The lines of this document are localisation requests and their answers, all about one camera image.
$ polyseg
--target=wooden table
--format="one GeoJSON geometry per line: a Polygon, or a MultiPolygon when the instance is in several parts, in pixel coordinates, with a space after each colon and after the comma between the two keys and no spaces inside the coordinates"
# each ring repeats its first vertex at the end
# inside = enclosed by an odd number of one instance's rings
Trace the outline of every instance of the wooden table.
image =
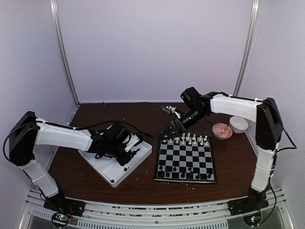
{"type": "MultiPolygon", "coordinates": [[[[81,158],[77,150],[59,148],[50,167],[50,174],[59,182],[65,195],[125,204],[195,203],[247,195],[254,176],[256,156],[245,134],[233,135],[225,142],[212,137],[218,181],[216,185],[153,181],[159,134],[173,119],[159,111],[162,105],[168,104],[82,104],[72,126],[84,127],[106,120],[130,122],[154,136],[154,139],[144,137],[152,145],[152,154],[118,187],[112,188],[81,158]]],[[[184,104],[171,105],[188,110],[184,104]]],[[[212,114],[207,119],[213,123],[228,123],[229,118],[223,114],[212,114]]],[[[208,126],[202,120],[196,128],[208,126]]],[[[197,135],[212,136],[212,128],[200,131],[192,127],[189,130],[197,135]]]]}

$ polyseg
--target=white bowl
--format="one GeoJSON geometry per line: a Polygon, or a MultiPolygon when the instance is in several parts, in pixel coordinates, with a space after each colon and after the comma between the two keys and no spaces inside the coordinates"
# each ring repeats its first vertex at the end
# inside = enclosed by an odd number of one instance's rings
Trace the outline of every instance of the white bowl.
{"type": "Polygon", "coordinates": [[[245,119],[233,116],[230,118],[229,126],[232,128],[235,134],[241,134],[248,129],[249,124],[245,119]]]}

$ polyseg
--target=white wall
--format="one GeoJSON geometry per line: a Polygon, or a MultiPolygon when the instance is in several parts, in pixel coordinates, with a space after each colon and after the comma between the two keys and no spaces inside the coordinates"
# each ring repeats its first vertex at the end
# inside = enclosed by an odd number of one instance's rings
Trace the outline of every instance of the white wall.
{"type": "MultiPolygon", "coordinates": [[[[250,69],[242,96],[273,97],[284,125],[298,146],[279,153],[273,184],[283,187],[297,228],[305,209],[305,2],[263,1],[250,69]]],[[[254,139],[254,125],[250,133],[254,139]]],[[[284,136],[280,148],[289,146],[284,136]]]]}
{"type": "MultiPolygon", "coordinates": [[[[23,114],[65,123],[74,110],[49,0],[0,1],[0,143],[23,114]]],[[[35,149],[43,164],[53,147],[35,149]]],[[[0,228],[16,228],[30,183],[0,156],[0,228]]]]}
{"type": "Polygon", "coordinates": [[[251,0],[58,1],[81,102],[181,101],[233,93],[251,0]]]}

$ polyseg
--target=bowl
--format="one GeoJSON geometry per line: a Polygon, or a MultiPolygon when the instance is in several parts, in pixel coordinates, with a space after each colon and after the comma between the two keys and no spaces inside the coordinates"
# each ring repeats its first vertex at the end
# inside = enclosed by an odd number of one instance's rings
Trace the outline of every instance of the bowl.
{"type": "Polygon", "coordinates": [[[248,129],[249,124],[244,118],[233,116],[230,118],[229,126],[235,134],[241,134],[248,129]]]}
{"type": "Polygon", "coordinates": [[[232,129],[224,123],[216,123],[212,128],[214,137],[219,141],[225,141],[233,134],[232,129]]]}

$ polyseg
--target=vertical metal post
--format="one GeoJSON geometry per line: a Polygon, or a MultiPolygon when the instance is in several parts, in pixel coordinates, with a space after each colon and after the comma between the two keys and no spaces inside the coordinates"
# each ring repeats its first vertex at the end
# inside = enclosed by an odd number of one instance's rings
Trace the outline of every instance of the vertical metal post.
{"type": "Polygon", "coordinates": [[[60,53],[61,53],[62,65],[63,65],[64,71],[65,71],[65,75],[66,75],[66,78],[68,81],[69,89],[72,94],[74,103],[76,106],[78,106],[80,104],[80,102],[78,100],[78,97],[77,97],[77,94],[75,91],[74,83],[73,83],[73,80],[71,77],[71,72],[70,72],[69,65],[68,65],[66,51],[65,51],[65,48],[63,45],[61,25],[60,25],[59,14],[58,14],[58,9],[57,9],[57,0],[50,0],[50,4],[51,4],[51,12],[52,12],[53,20],[54,20],[55,30],[57,33],[58,45],[59,45],[59,49],[60,49],[60,53]]]}
{"type": "Polygon", "coordinates": [[[240,96],[243,89],[243,84],[247,74],[247,69],[249,67],[249,57],[254,44],[255,32],[258,23],[259,7],[260,7],[260,0],[253,0],[247,41],[244,49],[242,64],[240,67],[239,75],[234,89],[234,94],[233,94],[234,96],[240,96]]]}

